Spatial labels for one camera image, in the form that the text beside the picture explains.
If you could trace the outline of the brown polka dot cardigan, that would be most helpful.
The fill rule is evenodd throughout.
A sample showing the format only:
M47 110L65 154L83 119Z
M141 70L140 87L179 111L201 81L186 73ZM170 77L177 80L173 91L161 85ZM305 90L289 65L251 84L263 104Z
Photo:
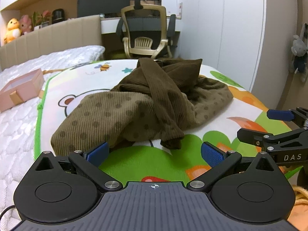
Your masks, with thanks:
M110 91L85 96L51 137L57 155L107 142L160 140L180 149L186 130L206 124L233 99L228 86L202 76L202 60L140 58Z

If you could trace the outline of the grey hanging plush toy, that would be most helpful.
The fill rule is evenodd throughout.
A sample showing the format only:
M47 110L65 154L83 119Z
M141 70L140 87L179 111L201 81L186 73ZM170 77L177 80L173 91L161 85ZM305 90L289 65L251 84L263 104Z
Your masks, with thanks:
M299 73L301 82L305 83L307 80L307 23L302 25L300 35L293 36L291 52L293 58L289 72Z

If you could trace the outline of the beige upholstered headboard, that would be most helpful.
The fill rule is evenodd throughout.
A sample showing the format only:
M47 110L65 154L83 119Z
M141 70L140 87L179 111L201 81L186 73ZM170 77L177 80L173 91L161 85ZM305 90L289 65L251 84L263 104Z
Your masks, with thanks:
M98 15L62 21L1 46L1 69L42 55L89 45L102 45L101 18Z

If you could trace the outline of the white desk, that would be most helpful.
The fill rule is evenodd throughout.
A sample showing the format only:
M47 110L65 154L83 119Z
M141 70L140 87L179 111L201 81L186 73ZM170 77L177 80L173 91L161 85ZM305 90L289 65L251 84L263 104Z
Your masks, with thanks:
M116 33L121 17L101 18L101 33ZM160 31L161 18L159 17L130 17L127 19L129 31Z

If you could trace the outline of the beige mesh office chair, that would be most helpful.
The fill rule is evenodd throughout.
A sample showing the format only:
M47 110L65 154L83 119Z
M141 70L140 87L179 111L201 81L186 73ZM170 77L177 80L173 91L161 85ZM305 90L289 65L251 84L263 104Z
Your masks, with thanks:
M147 56L172 58L175 35L175 14L167 16L164 6L142 3L146 0L134 0L134 4L121 9L121 18L116 34L122 40L128 59Z

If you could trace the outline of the black round speaker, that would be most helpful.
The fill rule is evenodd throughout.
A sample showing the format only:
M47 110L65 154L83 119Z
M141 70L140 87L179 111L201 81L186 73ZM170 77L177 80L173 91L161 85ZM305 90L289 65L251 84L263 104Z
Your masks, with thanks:
M65 20L65 12L62 8L52 11L52 24L60 23Z

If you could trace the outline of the pink plush toy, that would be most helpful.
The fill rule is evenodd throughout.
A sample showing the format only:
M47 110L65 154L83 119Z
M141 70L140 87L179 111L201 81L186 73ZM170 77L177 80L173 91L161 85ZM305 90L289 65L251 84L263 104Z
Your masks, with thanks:
M22 35L25 35L32 31L32 20L29 15L22 15L19 20L19 24Z

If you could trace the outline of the yellow duck plush toy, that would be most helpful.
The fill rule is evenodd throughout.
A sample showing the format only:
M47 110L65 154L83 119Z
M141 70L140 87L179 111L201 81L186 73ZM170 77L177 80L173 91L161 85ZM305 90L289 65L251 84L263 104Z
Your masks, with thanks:
M19 26L20 26L19 21L16 18L12 18L8 22L6 34L4 37L4 44L10 43L14 39L21 36L21 30Z

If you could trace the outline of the pink flower potted plant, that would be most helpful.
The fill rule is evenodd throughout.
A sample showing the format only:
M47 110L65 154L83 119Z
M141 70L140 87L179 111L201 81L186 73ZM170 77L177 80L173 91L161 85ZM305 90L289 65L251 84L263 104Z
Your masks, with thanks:
M42 13L34 12L32 14L33 29L41 29L47 27L50 24L51 12L44 10Z

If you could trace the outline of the black computer monitor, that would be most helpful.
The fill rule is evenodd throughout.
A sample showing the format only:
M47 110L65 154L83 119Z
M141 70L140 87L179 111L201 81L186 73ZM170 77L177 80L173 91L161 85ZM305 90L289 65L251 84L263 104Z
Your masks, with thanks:
M104 15L105 18L121 16L121 9L130 0L77 0L77 17Z

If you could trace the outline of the white cabinet box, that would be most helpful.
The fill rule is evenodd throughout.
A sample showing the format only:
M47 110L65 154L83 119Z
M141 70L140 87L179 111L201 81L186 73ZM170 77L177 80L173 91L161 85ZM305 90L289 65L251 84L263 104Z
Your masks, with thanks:
M176 15L177 19L182 18L182 3L177 0L161 0L161 5L166 8L166 15Z

